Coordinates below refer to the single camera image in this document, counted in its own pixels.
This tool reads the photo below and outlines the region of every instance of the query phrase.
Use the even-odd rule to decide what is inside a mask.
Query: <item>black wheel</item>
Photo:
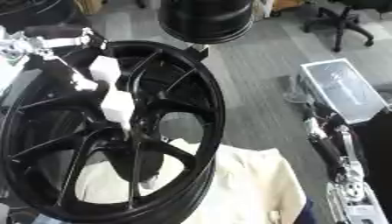
[[[136,110],[132,134],[106,121],[99,110],[107,91],[73,91],[46,71],[17,98],[4,118],[1,157],[15,193],[39,212],[72,223],[180,223],[207,193],[214,175],[214,154],[224,127],[224,101],[219,86],[200,62],[184,51],[159,43],[112,44],[122,77],[116,83],[130,91]],[[73,63],[86,71],[95,55]],[[203,130],[192,154],[161,141],[164,116],[183,112]],[[88,159],[103,153],[116,174],[128,181],[129,193],[116,203],[92,203],[75,188]],[[162,157],[176,158],[183,170],[167,185],[142,195],[138,183],[159,172]]]
[[[365,43],[365,46],[370,47],[370,46],[373,46],[374,44],[375,44],[375,42],[374,42],[373,40],[368,40],[368,41]]]

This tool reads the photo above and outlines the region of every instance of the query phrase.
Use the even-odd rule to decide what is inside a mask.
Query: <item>wheel spoke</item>
[[[143,149],[145,151],[155,151],[172,156],[178,159],[187,169],[192,169],[196,164],[196,157],[194,155],[169,143],[165,143],[153,138],[145,140]]]
[[[76,200],[75,187],[78,177],[81,175],[81,171],[88,161],[89,148],[91,143],[87,140],[82,146],[75,150],[71,163],[66,171],[63,185],[59,192],[56,205],[59,207],[71,206]]]
[[[135,206],[135,197],[140,196],[138,183],[139,183],[139,175],[140,175],[140,168],[141,168],[141,158],[140,158],[140,149],[142,147],[141,135],[140,130],[136,128],[134,132],[134,136],[132,137],[132,150],[131,150],[131,163],[129,164],[130,167],[130,177],[129,177],[129,195],[128,195],[128,207]]]
[[[191,76],[191,74],[194,74],[195,69],[191,69],[189,72],[185,73],[184,75],[182,75],[180,78],[178,78],[176,81],[174,81],[166,90],[165,92],[169,95],[170,92],[176,88],[178,85],[181,84],[182,81],[184,81],[186,78],[188,78],[189,76]]]
[[[80,130],[70,135],[61,136],[48,142],[32,146],[31,148],[23,150],[10,158],[12,160],[27,162],[28,160],[42,158],[43,156],[55,151],[68,150],[74,147],[75,141],[85,134],[85,130]]]
[[[154,61],[159,55],[160,51],[152,53],[149,57],[139,61],[129,72],[129,79],[127,82],[127,91],[137,95],[141,76],[144,74],[145,68]]]
[[[183,112],[190,113],[196,116],[201,116],[205,122],[209,122],[214,119],[214,111],[210,108],[204,108],[202,106],[196,106],[184,101],[177,101],[166,97],[159,97],[155,101],[148,105],[148,109],[160,110],[162,109],[165,113],[171,112]]]
[[[56,97],[53,99],[39,101],[32,104],[24,105],[19,107],[19,111],[24,113],[34,113],[40,111],[50,111],[50,110],[77,110],[77,111],[87,111],[86,114],[92,114],[96,117],[103,117],[102,112],[92,105],[91,101],[97,97],[96,92],[90,91],[80,91],[77,93],[71,93],[64,96]]]

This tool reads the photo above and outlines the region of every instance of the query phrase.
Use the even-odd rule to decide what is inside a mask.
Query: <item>office chair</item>
[[[341,51],[341,40],[345,29],[358,32],[367,37],[365,46],[374,44],[375,37],[358,25],[360,22],[359,16],[350,14],[352,10],[375,9],[383,13],[390,10],[392,4],[390,0],[339,0],[331,2],[341,2],[346,8],[341,14],[338,14],[327,8],[320,7],[318,9],[318,18],[305,22],[304,32],[310,32],[314,25],[331,25],[336,27],[336,41],[333,48],[336,53]]]

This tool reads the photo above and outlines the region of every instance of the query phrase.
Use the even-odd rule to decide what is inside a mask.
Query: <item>black wheel rim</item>
[[[130,91],[136,100],[136,111],[131,119],[134,128],[131,141],[120,140],[123,133],[119,126],[103,121],[102,112],[97,109],[99,101],[96,100],[101,99],[102,94],[64,90],[64,95],[63,90],[54,89],[53,82],[47,77],[38,77],[21,94],[4,119],[1,159],[6,177],[21,199],[40,212],[64,221],[182,221],[200,203],[211,183],[214,154],[224,127],[221,91],[209,71],[179,49],[145,41],[116,42],[112,47],[124,72],[117,87]],[[177,70],[179,75],[162,70],[164,65]],[[76,66],[83,70],[83,65]],[[157,76],[150,72],[156,66],[162,68],[158,71],[163,71],[163,74]],[[36,125],[44,134],[31,134],[37,133],[37,127],[30,131],[28,125],[36,121],[36,116],[44,116],[44,111],[61,111],[63,114],[53,115],[55,125]],[[158,139],[159,121],[171,112],[191,113],[198,118],[204,133],[195,155]],[[45,114],[43,120],[49,122],[51,119]],[[56,132],[56,129],[66,130],[67,125],[72,127],[69,128],[71,132]],[[39,173],[36,166],[43,156],[59,151],[73,151],[73,155],[60,187],[56,188]],[[93,204],[76,198],[74,187],[77,178],[88,157],[96,151],[114,155],[111,163],[116,162],[119,156],[129,157],[127,163],[130,161],[133,168],[129,171],[128,201]],[[139,158],[138,154],[144,156],[144,153],[155,153],[155,158],[157,154],[172,156],[185,169],[168,185],[142,197],[135,185],[140,180],[139,170],[143,167],[140,159],[135,158]]]

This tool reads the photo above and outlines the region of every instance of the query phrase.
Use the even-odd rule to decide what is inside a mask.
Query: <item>chair wheel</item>
[[[282,16],[282,12],[280,10],[273,10],[269,16],[272,18],[280,18]]]
[[[317,17],[322,18],[323,16],[324,16],[323,12],[321,10],[318,10]]]
[[[336,53],[339,53],[341,52],[341,47],[334,47],[332,50]]]
[[[373,40],[368,40],[368,41],[365,43],[365,46],[370,47],[370,46],[373,46],[374,44],[375,44],[375,42],[374,42]]]
[[[310,28],[309,26],[307,26],[307,25],[304,25],[304,27],[302,28],[302,30],[303,30],[304,32],[306,32],[306,33],[311,32],[311,28]]]

